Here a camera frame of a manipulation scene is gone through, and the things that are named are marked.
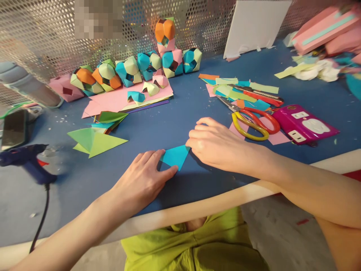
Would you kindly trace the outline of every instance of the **blue glue gun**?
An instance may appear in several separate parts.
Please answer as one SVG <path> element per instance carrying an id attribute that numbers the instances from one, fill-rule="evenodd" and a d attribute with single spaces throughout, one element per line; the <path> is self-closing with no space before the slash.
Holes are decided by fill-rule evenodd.
<path id="1" fill-rule="evenodd" d="M 22 166 L 37 184 L 50 184 L 57 176 L 47 172 L 36 158 L 48 145 L 35 144 L 0 152 L 0 166 Z"/>

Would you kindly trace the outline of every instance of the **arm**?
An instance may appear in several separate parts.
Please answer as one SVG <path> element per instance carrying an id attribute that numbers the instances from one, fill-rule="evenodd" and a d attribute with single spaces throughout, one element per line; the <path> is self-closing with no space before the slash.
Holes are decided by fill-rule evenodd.
<path id="1" fill-rule="evenodd" d="M 361 268 L 361 261 L 355 261 L 361 259 L 361 183 L 239 140 L 211 118 L 200 119 L 189 137 L 186 145 L 203 163 L 277 185 L 290 201 L 320 221 L 340 269 Z M 345 246 L 354 248 L 348 257 L 341 252 Z"/>
<path id="2" fill-rule="evenodd" d="M 71 270 L 80 257 L 151 203 L 177 167 L 158 172 L 164 150 L 139 154 L 115 186 L 41 243 L 11 271 Z"/>

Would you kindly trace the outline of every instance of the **floor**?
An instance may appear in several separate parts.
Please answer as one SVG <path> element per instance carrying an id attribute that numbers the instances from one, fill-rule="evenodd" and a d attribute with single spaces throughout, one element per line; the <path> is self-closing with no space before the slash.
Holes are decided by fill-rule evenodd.
<path id="1" fill-rule="evenodd" d="M 273 195 L 242 206 L 253 247 L 271 271 L 336 271 L 325 238 L 313 216 Z M 119 242 L 89 250 L 72 271 L 124 270 L 126 255 Z"/>

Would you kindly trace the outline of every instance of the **smartphone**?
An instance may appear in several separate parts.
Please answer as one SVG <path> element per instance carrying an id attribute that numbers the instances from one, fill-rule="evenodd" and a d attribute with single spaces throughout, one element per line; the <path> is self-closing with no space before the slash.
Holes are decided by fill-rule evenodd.
<path id="1" fill-rule="evenodd" d="M 4 119 L 4 131 L 1 150 L 6 151 L 28 142 L 28 121 L 27 110 L 19 110 L 9 114 Z"/>

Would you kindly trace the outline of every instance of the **purple paper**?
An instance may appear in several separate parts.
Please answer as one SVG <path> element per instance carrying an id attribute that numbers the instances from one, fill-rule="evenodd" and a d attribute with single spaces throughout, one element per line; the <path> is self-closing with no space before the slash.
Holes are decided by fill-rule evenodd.
<path id="1" fill-rule="evenodd" d="M 156 107 L 158 105 L 162 105 L 162 104 L 167 104 L 169 103 L 169 100 L 164 100 L 164 101 L 161 101 L 161 102 L 157 102 L 155 104 L 150 104 L 150 105 L 147 105 L 147 106 L 144 106 L 144 107 L 141 107 L 141 108 L 137 108 L 137 109 L 134 109 L 132 111 L 129 111 L 127 112 L 128 114 L 129 113 L 134 113 L 134 112 L 137 112 L 137 111 L 140 111 L 140 110 L 143 110 L 143 109 L 147 109 L 147 108 L 151 108 L 151 107 Z"/>

